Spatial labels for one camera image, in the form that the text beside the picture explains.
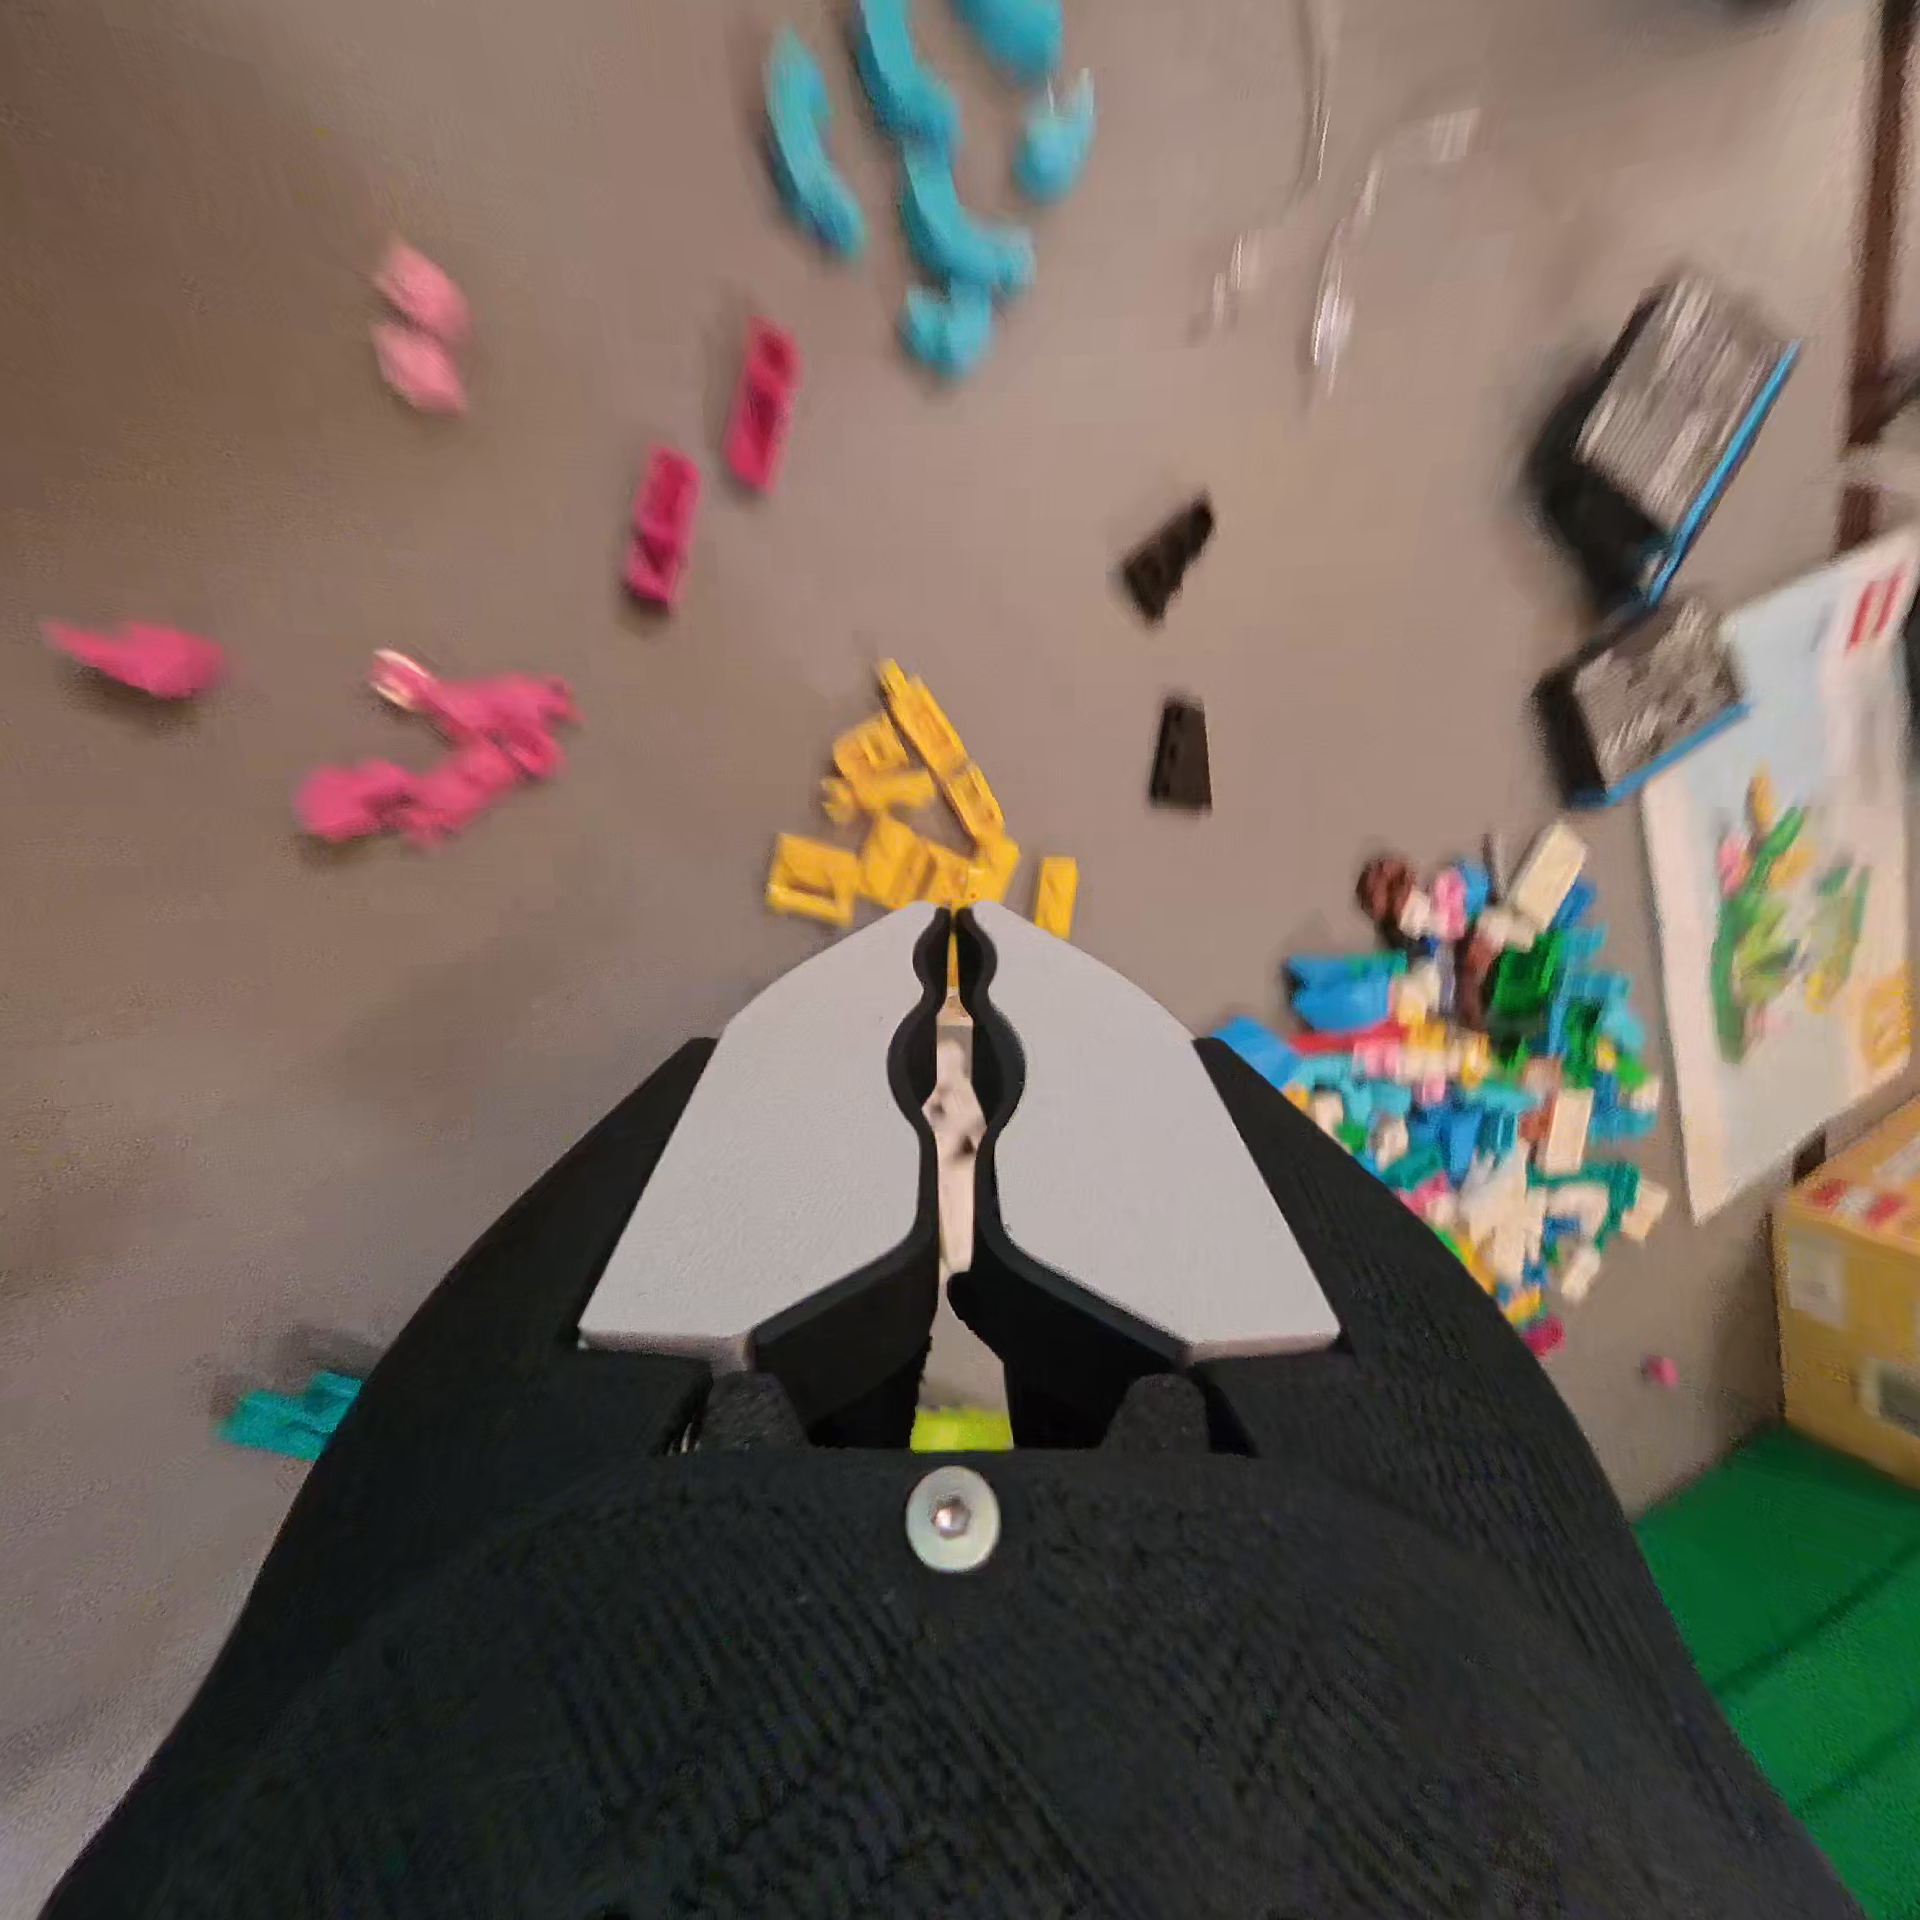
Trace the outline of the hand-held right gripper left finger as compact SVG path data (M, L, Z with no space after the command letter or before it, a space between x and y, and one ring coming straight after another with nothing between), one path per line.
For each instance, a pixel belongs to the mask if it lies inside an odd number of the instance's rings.
M913 1404L941 1299L925 1119L953 916L913 905L711 1042L578 1319L578 1346L777 1379L803 1427Z

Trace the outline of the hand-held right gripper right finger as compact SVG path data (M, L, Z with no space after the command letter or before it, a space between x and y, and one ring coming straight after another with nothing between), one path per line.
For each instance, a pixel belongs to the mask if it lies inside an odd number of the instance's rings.
M1097 1446L1140 1379L1339 1348L1344 1327L1201 1044L1014 913L953 919L984 1140L957 1319L1023 1450Z

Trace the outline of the pile of yellow lego pieces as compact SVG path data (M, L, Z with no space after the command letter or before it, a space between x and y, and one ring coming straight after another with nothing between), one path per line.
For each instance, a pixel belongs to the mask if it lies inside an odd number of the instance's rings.
M772 847L769 911L848 931L866 911L1008 905L1027 852L987 766L925 677L882 660L875 689L831 749L831 835L787 828Z

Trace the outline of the clear lego stem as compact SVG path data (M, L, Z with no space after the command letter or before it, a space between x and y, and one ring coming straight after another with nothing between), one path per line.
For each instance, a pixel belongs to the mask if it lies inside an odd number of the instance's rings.
M1327 178L1346 3L1291 3L1287 11L1295 24L1295 87L1299 98L1295 167L1275 218L1262 228L1245 228L1227 246L1224 262L1211 273L1205 308L1195 318L1192 343L1208 343L1239 322L1262 285L1262 252Z
M1384 186L1409 174L1452 168L1477 147L1484 109L1461 103L1406 122L1368 156L1360 186L1329 233L1308 332L1309 402L1332 396L1357 330L1353 272L1377 222Z

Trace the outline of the pile of mixed lego pieces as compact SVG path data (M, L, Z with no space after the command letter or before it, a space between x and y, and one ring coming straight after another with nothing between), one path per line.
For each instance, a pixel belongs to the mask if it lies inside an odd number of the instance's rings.
M1357 879L1371 948L1298 953L1283 1025L1211 1035L1366 1164L1547 1359L1669 1187L1641 1148L1666 1082L1603 960L1592 849L1552 821L1433 869L1383 852Z

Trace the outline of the bright pink lego cluster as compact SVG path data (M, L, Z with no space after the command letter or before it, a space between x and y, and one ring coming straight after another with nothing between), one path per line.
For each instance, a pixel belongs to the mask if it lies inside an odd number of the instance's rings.
M292 814L302 835L320 847L373 835L441 847L510 793L559 776L562 730L582 718L573 685L550 671L452 679L399 651L376 651L365 681L390 708L428 724L441 755L423 766L365 757L307 773Z

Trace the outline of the teal lego plate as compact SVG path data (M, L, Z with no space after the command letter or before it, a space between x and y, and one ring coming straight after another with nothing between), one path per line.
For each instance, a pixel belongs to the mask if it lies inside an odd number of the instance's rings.
M217 1441L245 1452L315 1464L362 1395L362 1379L320 1369L295 1392L250 1387L220 1417Z

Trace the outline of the lego instruction booklet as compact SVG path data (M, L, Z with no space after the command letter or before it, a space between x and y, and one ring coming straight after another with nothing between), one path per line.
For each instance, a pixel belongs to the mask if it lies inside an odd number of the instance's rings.
M1914 601L1906 523L1730 614L1743 715L1644 786L1697 1223L1906 1072Z

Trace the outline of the yellow lego box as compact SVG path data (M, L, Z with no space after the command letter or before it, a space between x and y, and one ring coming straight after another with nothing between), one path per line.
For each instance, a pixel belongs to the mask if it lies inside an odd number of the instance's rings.
M1916 1490L1916 1101L1772 1209L1782 1417Z

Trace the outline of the bright pink lego piece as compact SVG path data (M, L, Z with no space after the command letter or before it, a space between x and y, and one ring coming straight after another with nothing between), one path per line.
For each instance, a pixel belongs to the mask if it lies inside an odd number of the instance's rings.
M82 671L154 701L195 701L228 679L228 652L217 641L180 626L42 621L39 638Z

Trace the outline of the light pink lego pieces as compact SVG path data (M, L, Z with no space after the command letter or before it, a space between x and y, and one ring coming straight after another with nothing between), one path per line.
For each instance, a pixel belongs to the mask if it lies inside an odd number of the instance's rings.
M467 413L471 308L458 281L404 237L390 242L373 289L373 356L384 386L428 418Z

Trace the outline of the cluster of teal curved bricks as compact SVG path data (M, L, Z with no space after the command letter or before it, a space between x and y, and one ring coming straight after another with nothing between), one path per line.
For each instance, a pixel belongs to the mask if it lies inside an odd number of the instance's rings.
M1015 193L1029 204L1068 200L1090 160L1097 95L1090 72L1065 85L1065 7L953 3L953 16L1002 82L1029 87L1014 152ZM913 3L856 3L848 51L875 129L898 156L898 226L918 269L901 298L898 343L925 371L966 380L994 346L996 314L1036 285L1031 228L965 201L953 168L965 111L921 54ZM860 262L869 222L831 147L831 82L792 27L761 64L761 126L782 212L834 262Z

